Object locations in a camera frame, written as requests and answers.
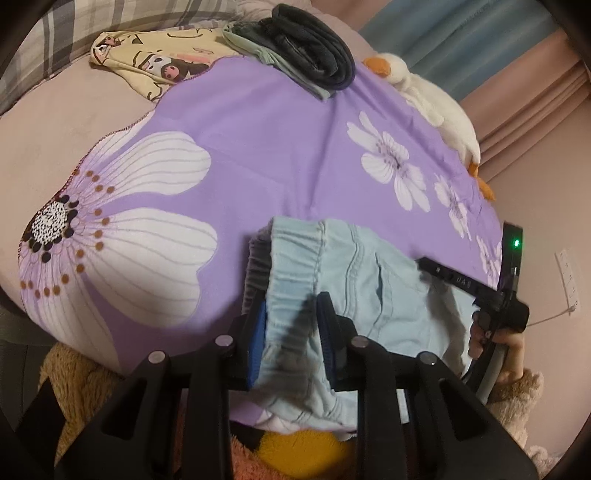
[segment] white flower print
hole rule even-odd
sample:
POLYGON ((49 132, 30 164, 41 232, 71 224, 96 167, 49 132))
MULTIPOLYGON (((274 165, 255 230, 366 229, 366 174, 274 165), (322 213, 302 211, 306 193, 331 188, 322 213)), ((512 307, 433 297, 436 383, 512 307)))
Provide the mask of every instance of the white flower print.
POLYGON ((491 288, 497 288, 499 276, 501 275, 502 245, 499 242, 495 251, 491 254, 486 242, 478 235, 476 236, 476 242, 480 248, 480 260, 482 261, 482 269, 486 274, 486 283, 491 288))
POLYGON ((207 151, 175 131, 148 135, 113 158, 150 117, 92 149, 35 215, 20 249, 27 313, 58 340, 116 371, 113 339, 90 285, 138 323, 178 325, 197 307, 197 272, 217 247, 209 224, 183 215, 146 207, 103 212, 135 193, 184 192, 209 170, 207 151))
POLYGON ((368 150, 361 156, 365 171, 383 184, 390 183, 394 177, 394 192, 403 209, 412 210, 416 202, 425 212, 429 212, 431 206, 425 195, 427 186, 423 173, 408 161, 408 150, 388 132, 380 134, 365 112, 359 114, 359 122, 364 129, 347 122, 347 134, 351 140, 368 150))
POLYGON ((472 241, 472 235, 470 234, 470 230, 468 230, 468 209, 466 205, 460 202, 460 197, 457 195, 456 190, 447 184, 445 178, 437 177, 439 180, 435 182, 437 198, 445 207, 449 208, 449 219, 452 221, 456 232, 462 238, 467 236, 468 240, 472 241))

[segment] plaid pillow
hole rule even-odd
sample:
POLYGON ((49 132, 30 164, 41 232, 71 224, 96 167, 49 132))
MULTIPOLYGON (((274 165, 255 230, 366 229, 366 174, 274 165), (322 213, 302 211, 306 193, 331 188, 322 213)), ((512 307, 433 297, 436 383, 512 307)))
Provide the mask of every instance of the plaid pillow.
POLYGON ((0 115, 39 81, 88 53, 104 31, 217 27, 236 0, 57 0, 38 20, 0 79, 0 115))

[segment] wall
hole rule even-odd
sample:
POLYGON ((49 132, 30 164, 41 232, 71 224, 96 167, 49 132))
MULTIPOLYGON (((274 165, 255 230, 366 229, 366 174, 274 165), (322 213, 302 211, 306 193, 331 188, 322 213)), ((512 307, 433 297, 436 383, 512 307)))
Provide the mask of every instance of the wall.
POLYGON ((566 309, 554 253, 568 248, 582 309, 526 331, 527 367, 545 392, 528 424, 529 445, 565 451, 591 411, 591 99, 490 185, 502 220, 524 227, 519 293, 530 323, 566 309))

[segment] silver screw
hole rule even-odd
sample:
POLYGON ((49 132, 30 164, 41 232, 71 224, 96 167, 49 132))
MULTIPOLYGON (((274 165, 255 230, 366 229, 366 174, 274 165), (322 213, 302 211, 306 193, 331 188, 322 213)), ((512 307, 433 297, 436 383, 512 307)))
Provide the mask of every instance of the silver screw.
POLYGON ((162 363, 165 358, 166 353, 164 353, 162 350, 156 350, 148 355, 148 362, 151 364, 159 364, 162 363))
POLYGON ((421 352, 418 354, 418 359, 425 365, 435 365, 437 363, 437 355, 431 352, 421 352))
POLYGON ((367 337, 357 335, 351 339, 351 345, 357 348, 366 348, 369 345, 369 339, 367 337))
POLYGON ((233 342, 234 338, 232 338, 231 335, 220 335, 216 338, 217 346, 230 346, 233 342))

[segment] folded black clothing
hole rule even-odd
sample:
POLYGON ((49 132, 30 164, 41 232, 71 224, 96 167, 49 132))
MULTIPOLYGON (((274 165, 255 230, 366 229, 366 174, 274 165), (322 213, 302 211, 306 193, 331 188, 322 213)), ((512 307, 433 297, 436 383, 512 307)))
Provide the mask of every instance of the folded black clothing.
POLYGON ((278 4, 260 22, 237 22, 232 32, 270 48, 327 90, 343 90, 355 78, 349 47, 314 15, 278 4))

